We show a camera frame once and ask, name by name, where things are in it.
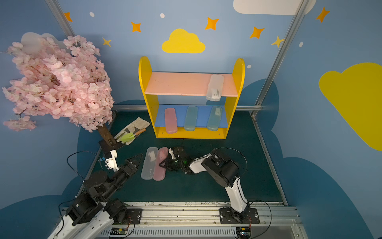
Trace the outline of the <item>pink pencil case bottom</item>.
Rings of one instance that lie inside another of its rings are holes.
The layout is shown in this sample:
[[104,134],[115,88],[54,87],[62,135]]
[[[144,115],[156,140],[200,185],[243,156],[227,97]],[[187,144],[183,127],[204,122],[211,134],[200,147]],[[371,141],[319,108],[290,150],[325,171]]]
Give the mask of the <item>pink pencil case bottom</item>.
[[165,109],[165,128],[166,133],[173,134],[178,131],[177,115],[175,108]]

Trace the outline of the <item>pink pencil case top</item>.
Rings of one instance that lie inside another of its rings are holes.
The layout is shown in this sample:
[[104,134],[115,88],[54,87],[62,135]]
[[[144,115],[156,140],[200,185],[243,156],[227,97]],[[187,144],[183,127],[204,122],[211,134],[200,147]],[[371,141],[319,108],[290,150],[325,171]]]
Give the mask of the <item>pink pencil case top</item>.
[[163,161],[166,160],[168,157],[169,150],[167,147],[162,147],[158,150],[157,156],[156,156],[156,164],[154,169],[154,176],[153,179],[155,181],[162,181],[165,178],[166,174],[166,167],[164,166]]

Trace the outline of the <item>pink pencil case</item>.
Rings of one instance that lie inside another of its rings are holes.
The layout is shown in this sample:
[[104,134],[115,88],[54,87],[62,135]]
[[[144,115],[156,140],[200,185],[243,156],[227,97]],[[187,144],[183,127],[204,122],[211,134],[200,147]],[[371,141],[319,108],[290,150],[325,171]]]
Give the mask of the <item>pink pencil case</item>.
[[165,128],[166,133],[173,134],[178,131],[177,115],[175,108],[165,109]]
[[158,150],[157,156],[156,156],[156,164],[154,169],[154,176],[153,179],[155,181],[162,181],[165,178],[166,174],[166,167],[164,166],[163,161],[166,160],[168,157],[169,150],[167,147],[162,147]]

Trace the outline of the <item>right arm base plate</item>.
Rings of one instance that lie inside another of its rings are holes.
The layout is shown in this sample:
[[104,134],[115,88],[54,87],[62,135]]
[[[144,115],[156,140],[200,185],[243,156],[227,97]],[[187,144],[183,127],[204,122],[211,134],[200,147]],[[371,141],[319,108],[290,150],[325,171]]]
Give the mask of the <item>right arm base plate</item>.
[[261,224],[260,216],[255,208],[250,208],[247,212],[240,214],[229,207],[219,209],[219,219],[221,224]]

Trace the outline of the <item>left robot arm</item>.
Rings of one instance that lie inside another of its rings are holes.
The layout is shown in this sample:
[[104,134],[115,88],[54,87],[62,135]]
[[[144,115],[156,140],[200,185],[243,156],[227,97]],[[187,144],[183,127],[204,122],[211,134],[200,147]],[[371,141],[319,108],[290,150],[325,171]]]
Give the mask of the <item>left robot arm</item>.
[[113,176],[97,171],[84,181],[84,191],[77,196],[51,233],[51,239],[95,239],[113,224],[125,225],[115,235],[131,236],[140,224],[142,209],[130,209],[113,194],[123,187],[139,168],[143,155],[138,154],[115,166]]

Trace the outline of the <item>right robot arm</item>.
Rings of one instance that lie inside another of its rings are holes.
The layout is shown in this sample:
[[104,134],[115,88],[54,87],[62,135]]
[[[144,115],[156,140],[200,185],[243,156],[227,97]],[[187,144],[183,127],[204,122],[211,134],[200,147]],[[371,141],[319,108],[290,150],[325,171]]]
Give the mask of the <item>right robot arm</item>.
[[239,165],[222,152],[224,147],[213,149],[210,153],[192,159],[181,146],[168,149],[168,156],[159,161],[159,167],[169,171],[183,171],[187,175],[208,172],[209,175],[225,188],[230,200],[233,215],[245,219],[250,210],[250,203],[241,187]]

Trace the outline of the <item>clear pencil case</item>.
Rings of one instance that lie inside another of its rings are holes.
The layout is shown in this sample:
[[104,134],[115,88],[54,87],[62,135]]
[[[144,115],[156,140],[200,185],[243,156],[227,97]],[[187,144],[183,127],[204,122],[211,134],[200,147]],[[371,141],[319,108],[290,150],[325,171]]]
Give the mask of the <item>clear pencil case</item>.
[[213,74],[210,77],[206,99],[208,101],[218,102],[222,97],[222,90],[224,85],[224,76]]
[[158,150],[156,147],[149,147],[147,149],[141,172],[143,180],[153,179]]

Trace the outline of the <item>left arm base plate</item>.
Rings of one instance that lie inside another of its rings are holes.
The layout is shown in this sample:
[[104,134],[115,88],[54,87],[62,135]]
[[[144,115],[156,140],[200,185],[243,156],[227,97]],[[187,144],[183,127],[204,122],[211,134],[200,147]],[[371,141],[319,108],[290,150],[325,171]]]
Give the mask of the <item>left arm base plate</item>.
[[118,221],[121,225],[127,225],[132,221],[135,225],[139,225],[142,218],[143,209],[141,208],[127,208],[122,213],[122,218]]

